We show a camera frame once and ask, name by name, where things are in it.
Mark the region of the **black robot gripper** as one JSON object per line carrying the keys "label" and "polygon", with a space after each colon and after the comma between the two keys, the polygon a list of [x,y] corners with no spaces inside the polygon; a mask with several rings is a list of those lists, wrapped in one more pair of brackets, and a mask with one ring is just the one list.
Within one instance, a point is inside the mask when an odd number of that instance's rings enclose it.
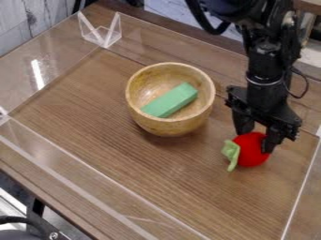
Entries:
{"label": "black robot gripper", "polygon": [[303,120],[287,101],[281,101],[269,111],[253,108],[248,103],[248,89],[241,86],[228,87],[226,105],[232,109],[236,133],[244,135],[255,129],[255,123],[264,125],[267,137],[261,142],[261,151],[271,154],[275,147],[288,138],[295,141],[303,126]]}

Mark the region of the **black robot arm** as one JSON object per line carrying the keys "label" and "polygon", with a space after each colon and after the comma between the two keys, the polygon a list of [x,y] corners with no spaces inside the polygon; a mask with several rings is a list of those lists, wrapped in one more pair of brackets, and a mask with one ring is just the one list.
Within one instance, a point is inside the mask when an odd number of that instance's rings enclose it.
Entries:
{"label": "black robot arm", "polygon": [[230,25],[241,31],[249,66],[245,87],[228,87],[236,132],[251,133],[256,124],[267,127],[260,142],[263,153],[272,153],[287,139],[297,138],[303,120],[289,106],[293,66],[301,56],[300,20],[293,0],[185,0],[204,30],[225,33]]}

